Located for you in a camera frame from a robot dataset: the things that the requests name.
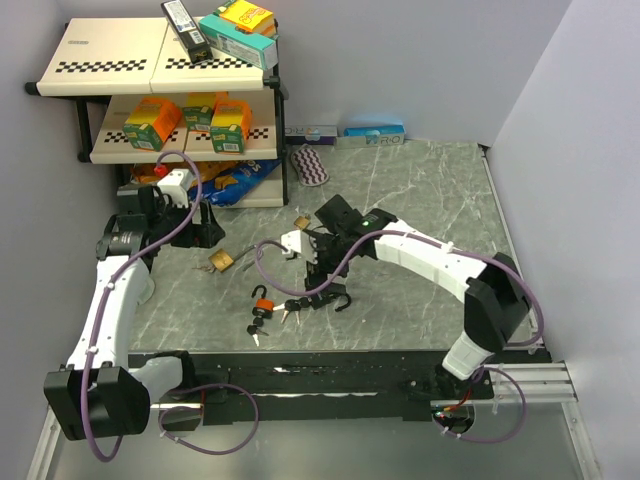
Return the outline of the orange black padlock with keys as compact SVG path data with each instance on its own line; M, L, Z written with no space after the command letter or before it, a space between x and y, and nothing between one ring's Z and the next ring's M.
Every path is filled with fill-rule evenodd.
M257 347L260 346L262 336L268 336L264 331L265 321L272 318L275 304L267 297L267 288L265 285L256 285L251 293L251 297L256 300L251 310L253 316L252 322L247 326L246 331L251 336Z

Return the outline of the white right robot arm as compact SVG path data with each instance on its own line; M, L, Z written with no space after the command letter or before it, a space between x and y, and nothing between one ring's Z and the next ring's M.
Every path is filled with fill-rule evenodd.
M402 267L434 283L463 305L463 330L437 373L438 390L459 398L472 376L511 337L535 307L533 295L511 257L481 257L436 240L381 209L361 214L336 195L315 213L319 230L296 229L284 236L307 263L305 287L314 296L333 288L355 256Z

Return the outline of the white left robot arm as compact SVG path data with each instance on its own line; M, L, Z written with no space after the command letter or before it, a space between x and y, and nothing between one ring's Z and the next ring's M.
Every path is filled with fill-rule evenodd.
M212 209L193 191L160 181L117 191L119 211L96 246L94 295L80 339L64 365L47 374L44 394L65 437L83 440L142 433L165 394L191 399L198 378L185 351L154 354L128 366L137 307L152 295L154 258L162 245L211 248L224 238Z

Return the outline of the large brass padlock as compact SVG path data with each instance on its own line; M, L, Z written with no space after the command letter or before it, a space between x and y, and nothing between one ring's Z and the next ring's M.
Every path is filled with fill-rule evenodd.
M238 263L249 253L256 249L256 245L252 244L241 250L236 255L230 255L226 250L220 248L207 258L207 263L193 267L193 270L203 271L206 273L224 273L232 266Z

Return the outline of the blue snack bag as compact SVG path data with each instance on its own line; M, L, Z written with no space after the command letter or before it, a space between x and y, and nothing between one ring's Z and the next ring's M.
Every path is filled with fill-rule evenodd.
M202 180L201 200L220 207L233 206L280 164L278 159L197 162Z

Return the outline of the small brass padlock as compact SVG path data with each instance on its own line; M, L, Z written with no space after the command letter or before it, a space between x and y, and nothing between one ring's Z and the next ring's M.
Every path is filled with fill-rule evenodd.
M294 221L295 228L301 231L306 230L310 224L311 218L309 215L301 215Z

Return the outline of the orange snack bag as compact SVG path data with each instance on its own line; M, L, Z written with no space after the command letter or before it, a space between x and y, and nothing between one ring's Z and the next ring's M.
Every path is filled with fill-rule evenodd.
M137 184L156 184L168 174L168 169L161 165L136 164L130 168L131 180Z

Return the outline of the orange green box right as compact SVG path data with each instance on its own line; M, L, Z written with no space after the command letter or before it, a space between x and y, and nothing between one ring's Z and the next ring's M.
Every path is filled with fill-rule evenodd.
M242 154L245 151L253 113L241 100L220 101L210 124L213 150L219 154Z

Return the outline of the orange green box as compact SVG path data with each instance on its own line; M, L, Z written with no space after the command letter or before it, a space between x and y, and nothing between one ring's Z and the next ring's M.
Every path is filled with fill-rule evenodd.
M241 100L220 101L210 124L213 150L219 154L242 154L245 151L253 113Z
M161 151L182 118L182 110L163 97L144 97L125 121L122 131L134 149Z
M225 91L188 93L185 105L182 107L187 129L189 131L208 132L217 104L227 98L228 93Z

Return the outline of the purple striped sponge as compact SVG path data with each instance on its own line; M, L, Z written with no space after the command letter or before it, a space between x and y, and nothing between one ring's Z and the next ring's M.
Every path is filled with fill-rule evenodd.
M311 146L302 145L291 153L290 161L299 182L305 187L319 187L329 180L319 153Z

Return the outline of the orange green box middle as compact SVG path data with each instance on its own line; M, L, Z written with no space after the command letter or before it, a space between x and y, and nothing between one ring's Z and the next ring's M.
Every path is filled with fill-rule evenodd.
M217 104L227 98L228 93L225 91L188 93L185 105L182 107L187 129L189 131L208 132Z

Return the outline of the orange green box left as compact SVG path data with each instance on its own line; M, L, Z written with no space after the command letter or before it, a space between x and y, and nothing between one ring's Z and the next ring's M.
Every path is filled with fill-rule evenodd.
M163 97L144 97L125 121L122 131L134 149L161 151L182 118L182 110Z

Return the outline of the purple white toothpaste box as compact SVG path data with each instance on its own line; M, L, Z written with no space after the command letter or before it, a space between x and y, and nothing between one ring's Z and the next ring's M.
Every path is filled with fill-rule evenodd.
M338 137L334 125L291 125L285 127L285 140L288 145L333 145Z

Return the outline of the blue white toothpaste box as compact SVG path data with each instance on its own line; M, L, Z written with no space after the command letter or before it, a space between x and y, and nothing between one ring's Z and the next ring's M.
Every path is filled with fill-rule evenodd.
M383 125L346 128L335 139L336 149L377 148L402 145L405 140L403 125Z

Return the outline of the black long box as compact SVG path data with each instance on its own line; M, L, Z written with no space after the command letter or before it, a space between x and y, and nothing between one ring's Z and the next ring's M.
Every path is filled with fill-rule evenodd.
M192 64L213 59L208 41L182 1L164 1L161 9Z

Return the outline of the cream black shelf rack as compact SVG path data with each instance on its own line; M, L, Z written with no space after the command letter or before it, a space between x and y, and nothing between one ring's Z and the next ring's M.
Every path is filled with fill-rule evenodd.
M215 152L206 133L188 132L184 124L172 131L168 150L180 149L195 161L285 160L288 93L279 69L263 71L221 52L193 65L161 17L71 19L42 77L24 89L32 96L73 102L79 161L113 165L120 181L129 166L157 157L153 151L130 147L121 130L137 102L148 96L183 105L190 93L223 92L252 109L241 154Z

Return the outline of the teal white box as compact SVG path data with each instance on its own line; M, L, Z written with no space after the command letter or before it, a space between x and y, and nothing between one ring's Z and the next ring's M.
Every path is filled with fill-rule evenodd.
M243 60L263 71L278 62L277 42L257 33L243 33L236 25L214 14L198 21L198 26L211 47Z

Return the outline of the orange yellow top box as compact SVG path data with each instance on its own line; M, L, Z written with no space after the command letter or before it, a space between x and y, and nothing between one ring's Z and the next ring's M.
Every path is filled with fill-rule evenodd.
M260 34L270 38L277 33L274 13L251 1L226 1L217 7L213 14L231 22L246 33Z

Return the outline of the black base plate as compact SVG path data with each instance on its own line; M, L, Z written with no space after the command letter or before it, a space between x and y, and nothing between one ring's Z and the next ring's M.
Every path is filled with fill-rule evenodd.
M204 393L179 388L166 405L200 407L207 425L239 421L400 418L430 421L437 404L519 395L524 386L498 365L548 365L547 353L499 354L476 380L458 380L441 365L442 350L254 351L194 353L196 383Z

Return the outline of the aluminium frame rail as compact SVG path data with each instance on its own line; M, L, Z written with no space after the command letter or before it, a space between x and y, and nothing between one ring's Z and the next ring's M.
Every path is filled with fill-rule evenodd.
M547 364L500 364L500 370L489 371L498 403L519 403L521 396L513 384L520 387L528 403L573 403L577 401L567 366L564 363Z

